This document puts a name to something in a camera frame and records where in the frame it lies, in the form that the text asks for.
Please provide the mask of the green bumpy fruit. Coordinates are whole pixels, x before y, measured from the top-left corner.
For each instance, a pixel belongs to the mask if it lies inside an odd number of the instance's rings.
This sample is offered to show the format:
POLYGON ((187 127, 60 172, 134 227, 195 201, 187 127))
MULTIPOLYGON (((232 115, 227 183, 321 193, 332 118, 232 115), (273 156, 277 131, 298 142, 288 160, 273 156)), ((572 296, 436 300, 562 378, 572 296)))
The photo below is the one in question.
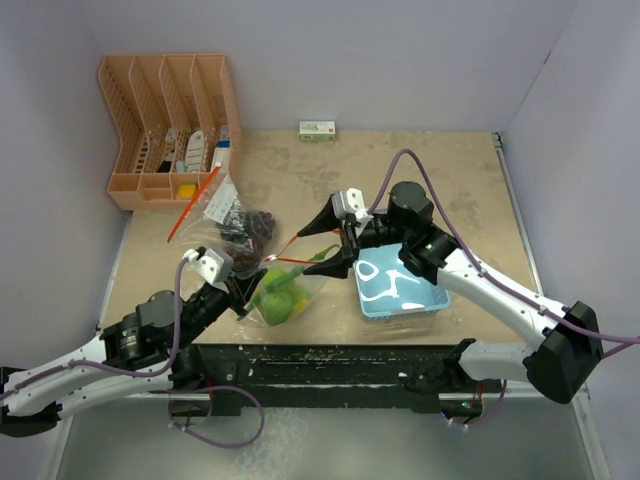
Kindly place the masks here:
POLYGON ((268 294, 261 302, 262 316, 270 326, 286 322, 294 311, 294 303, 287 293, 274 292, 268 294))

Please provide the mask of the green chili pepper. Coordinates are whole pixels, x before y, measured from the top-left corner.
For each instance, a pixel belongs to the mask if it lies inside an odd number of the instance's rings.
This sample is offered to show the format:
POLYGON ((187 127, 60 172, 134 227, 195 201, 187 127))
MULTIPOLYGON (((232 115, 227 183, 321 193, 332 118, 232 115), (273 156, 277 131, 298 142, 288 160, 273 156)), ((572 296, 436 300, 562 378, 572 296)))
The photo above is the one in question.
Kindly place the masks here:
POLYGON ((308 260, 272 255, 263 266, 265 275, 257 283, 254 293, 244 306, 245 313, 237 317, 240 323, 260 327, 273 327, 292 320, 306 310, 318 296, 328 279, 307 276, 304 270, 320 263, 338 245, 333 244, 314 254, 308 260))

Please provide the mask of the red grape bunch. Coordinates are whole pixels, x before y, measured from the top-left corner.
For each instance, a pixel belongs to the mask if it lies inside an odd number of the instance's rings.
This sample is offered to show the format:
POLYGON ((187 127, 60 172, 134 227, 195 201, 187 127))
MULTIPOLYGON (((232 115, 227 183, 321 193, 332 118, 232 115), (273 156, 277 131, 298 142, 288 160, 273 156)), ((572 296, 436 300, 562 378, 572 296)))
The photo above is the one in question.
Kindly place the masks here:
POLYGON ((223 249, 233 259, 236 271, 256 269, 273 239, 276 219, 271 212, 233 208, 222 222, 216 222, 223 249))

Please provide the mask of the yellow banana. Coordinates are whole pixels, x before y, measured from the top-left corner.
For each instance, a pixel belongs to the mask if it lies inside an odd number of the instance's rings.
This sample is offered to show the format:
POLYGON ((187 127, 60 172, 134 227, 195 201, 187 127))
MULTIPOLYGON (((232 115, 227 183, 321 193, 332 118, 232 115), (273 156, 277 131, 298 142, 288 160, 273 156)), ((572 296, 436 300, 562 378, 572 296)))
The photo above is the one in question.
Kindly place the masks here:
POLYGON ((299 299, 297 299, 294 305, 293 314, 297 315, 301 311, 303 311, 308 306, 310 301, 311 298, 308 296, 300 297, 299 299))

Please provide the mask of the clear orange-zip bag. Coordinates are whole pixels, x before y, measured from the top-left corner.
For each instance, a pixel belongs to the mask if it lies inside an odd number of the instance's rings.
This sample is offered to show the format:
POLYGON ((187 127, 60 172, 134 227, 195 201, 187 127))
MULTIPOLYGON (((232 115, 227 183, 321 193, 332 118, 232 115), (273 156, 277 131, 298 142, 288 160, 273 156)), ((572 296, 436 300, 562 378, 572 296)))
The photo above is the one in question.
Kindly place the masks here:
POLYGON ((256 269, 276 230, 275 216, 242 203, 228 168, 220 163, 206 178, 172 228, 167 242, 219 248, 237 271, 256 269))

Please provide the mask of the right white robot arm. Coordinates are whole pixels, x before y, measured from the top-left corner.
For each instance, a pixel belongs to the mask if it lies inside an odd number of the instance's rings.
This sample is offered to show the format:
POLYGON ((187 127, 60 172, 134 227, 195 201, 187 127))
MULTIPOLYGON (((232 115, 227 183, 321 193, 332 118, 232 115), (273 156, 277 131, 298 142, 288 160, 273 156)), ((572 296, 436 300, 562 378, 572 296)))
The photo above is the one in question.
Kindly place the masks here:
POLYGON ((433 211, 432 200, 415 182, 395 184, 383 212, 368 211, 358 189, 333 193, 297 234, 336 231, 341 246, 304 272, 344 279, 362 250, 397 244, 398 259, 411 274, 473 302, 520 339, 461 341, 444 369, 452 389, 467 391, 484 380, 527 382, 549 400, 570 403, 603 358, 595 311, 582 302, 567 307, 504 276, 437 226, 433 211))

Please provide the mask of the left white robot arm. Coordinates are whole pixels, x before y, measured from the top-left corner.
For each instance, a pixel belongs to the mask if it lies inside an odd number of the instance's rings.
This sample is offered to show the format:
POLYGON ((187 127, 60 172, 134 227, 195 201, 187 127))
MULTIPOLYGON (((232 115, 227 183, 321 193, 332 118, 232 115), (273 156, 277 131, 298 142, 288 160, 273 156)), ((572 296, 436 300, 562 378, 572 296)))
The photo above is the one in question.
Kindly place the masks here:
POLYGON ((194 340, 228 310, 244 315, 265 273, 231 274, 188 299, 161 290, 87 344, 32 369, 1 370, 1 433, 39 435, 93 405, 130 394, 202 387, 194 340))

